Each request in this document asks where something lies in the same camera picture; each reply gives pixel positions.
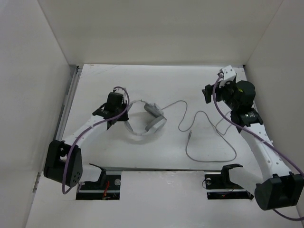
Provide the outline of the white grey headphones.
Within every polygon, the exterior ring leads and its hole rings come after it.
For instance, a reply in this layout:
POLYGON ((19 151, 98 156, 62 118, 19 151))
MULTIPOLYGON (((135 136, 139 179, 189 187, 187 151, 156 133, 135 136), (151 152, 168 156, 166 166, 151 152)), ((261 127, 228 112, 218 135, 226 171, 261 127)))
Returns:
POLYGON ((140 137, 148 136, 160 131, 167 123, 163 110, 156 103, 133 100, 127 108, 128 112, 135 103, 142 103, 144 112, 131 114, 136 117, 134 121, 124 121, 124 126, 129 133, 140 137))

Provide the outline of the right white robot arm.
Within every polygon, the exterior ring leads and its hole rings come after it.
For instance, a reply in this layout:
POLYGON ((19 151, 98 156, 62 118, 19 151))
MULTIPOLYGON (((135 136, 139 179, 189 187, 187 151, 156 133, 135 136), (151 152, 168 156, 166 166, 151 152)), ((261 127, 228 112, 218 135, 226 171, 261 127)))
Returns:
POLYGON ((264 122, 254 109, 255 87, 248 81, 224 80, 202 90, 205 102, 224 102, 231 110, 230 124, 250 147, 262 177, 249 173, 240 164, 226 165, 220 182, 225 187, 236 184, 253 194, 262 210, 277 210, 297 205, 304 188, 304 173, 294 174, 285 164, 289 161, 274 148, 266 134, 264 122))

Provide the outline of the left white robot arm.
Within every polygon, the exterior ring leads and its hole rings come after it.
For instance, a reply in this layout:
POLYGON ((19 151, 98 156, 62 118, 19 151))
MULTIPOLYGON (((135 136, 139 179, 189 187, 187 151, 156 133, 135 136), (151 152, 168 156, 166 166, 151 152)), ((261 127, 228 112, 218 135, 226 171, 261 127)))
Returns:
POLYGON ((128 119, 129 103, 126 88, 114 87, 107 101, 92 113, 83 126, 67 138, 53 140, 49 144, 43 174, 46 178, 61 183, 63 194, 70 192, 81 181, 82 153, 94 139, 116 122, 128 119))

